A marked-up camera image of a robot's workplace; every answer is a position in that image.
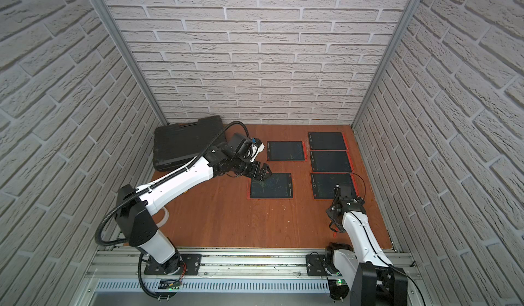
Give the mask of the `black plastic tool case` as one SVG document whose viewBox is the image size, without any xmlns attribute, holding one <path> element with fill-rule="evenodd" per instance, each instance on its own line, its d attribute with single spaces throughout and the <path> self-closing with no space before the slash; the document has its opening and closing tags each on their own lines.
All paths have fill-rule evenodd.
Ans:
<svg viewBox="0 0 524 306">
<path fill-rule="evenodd" d="M 170 124 L 154 131 L 153 166 L 171 172 L 196 157 L 223 128 L 220 116 L 200 118 L 186 124 Z"/>
</svg>

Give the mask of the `white tape roll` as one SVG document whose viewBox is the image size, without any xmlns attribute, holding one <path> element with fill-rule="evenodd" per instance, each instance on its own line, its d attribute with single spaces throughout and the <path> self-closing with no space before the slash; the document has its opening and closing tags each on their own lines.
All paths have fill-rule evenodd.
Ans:
<svg viewBox="0 0 524 306">
<path fill-rule="evenodd" d="M 166 207 L 162 207 L 162 211 L 163 211 L 163 217 L 156 224 L 159 228 L 162 228 L 169 220 L 169 211 L 166 209 Z"/>
</svg>

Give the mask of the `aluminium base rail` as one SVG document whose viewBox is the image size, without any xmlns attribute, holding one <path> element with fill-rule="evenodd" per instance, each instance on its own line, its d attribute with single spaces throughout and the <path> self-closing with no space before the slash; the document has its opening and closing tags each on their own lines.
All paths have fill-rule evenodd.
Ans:
<svg viewBox="0 0 524 306">
<path fill-rule="evenodd" d="M 183 247 L 181 254 L 201 254 L 197 275 L 146 275 L 139 266 L 139 251 L 116 247 L 98 251 L 87 269 L 73 305 L 90 305 L 101 293 L 118 292 L 124 296 L 150 292 L 182 297 L 189 293 L 330 293 L 328 282 L 341 276 L 309 277 L 305 256 L 321 249 L 248 249 Z"/>
</svg>

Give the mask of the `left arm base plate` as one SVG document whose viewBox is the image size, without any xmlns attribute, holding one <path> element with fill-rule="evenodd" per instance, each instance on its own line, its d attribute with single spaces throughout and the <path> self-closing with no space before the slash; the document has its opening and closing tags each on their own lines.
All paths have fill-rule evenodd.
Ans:
<svg viewBox="0 0 524 306">
<path fill-rule="evenodd" d="M 197 275 L 201 259 L 201 254 L 176 254 L 165 263 L 149 258 L 144 273 L 146 275 Z"/>
</svg>

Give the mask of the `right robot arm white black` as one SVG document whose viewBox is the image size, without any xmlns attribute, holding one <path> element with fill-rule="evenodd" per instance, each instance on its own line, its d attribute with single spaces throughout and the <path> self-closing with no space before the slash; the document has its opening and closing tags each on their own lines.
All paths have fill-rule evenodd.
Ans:
<svg viewBox="0 0 524 306">
<path fill-rule="evenodd" d="M 336 185 L 326 210 L 330 229 L 349 236 L 349 245 L 331 243 L 326 248 L 326 270 L 341 276 L 328 282 L 330 298 L 350 305 L 406 305 L 408 276 L 395 267 L 375 238 L 364 200 L 349 185 Z"/>
</svg>

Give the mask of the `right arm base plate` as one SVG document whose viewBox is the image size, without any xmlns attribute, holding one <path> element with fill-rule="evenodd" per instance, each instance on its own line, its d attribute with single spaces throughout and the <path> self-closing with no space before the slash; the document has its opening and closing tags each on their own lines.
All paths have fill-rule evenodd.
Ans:
<svg viewBox="0 0 524 306">
<path fill-rule="evenodd" d="M 314 251 L 305 256 L 306 271 L 309 277 L 330 277 L 327 272 L 326 259 L 323 254 Z"/>
</svg>

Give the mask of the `writing tablet red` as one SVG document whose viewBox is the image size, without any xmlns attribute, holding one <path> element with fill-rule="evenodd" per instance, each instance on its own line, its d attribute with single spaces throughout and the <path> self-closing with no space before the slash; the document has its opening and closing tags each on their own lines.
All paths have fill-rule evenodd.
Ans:
<svg viewBox="0 0 524 306">
<path fill-rule="evenodd" d="M 268 161 L 306 161 L 304 144 L 301 141 L 269 141 Z"/>
<path fill-rule="evenodd" d="M 250 199 L 292 199 L 291 173 L 273 173 L 264 181 L 251 180 Z"/>
</svg>

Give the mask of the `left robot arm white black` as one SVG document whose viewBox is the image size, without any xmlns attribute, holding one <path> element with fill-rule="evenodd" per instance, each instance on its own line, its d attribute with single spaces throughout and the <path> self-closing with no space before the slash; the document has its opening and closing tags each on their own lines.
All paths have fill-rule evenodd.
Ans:
<svg viewBox="0 0 524 306">
<path fill-rule="evenodd" d="M 193 187 L 229 172 L 257 181 L 268 179 L 269 166 L 257 161 L 264 148 L 260 139 L 236 133 L 229 142 L 208 146 L 192 161 L 161 179 L 136 189 L 129 185 L 121 188 L 119 199 L 127 205 L 116 211 L 115 220 L 124 241 L 149 256 L 164 273 L 175 273 L 181 266 L 180 253 L 160 231 L 153 216 Z"/>
</svg>

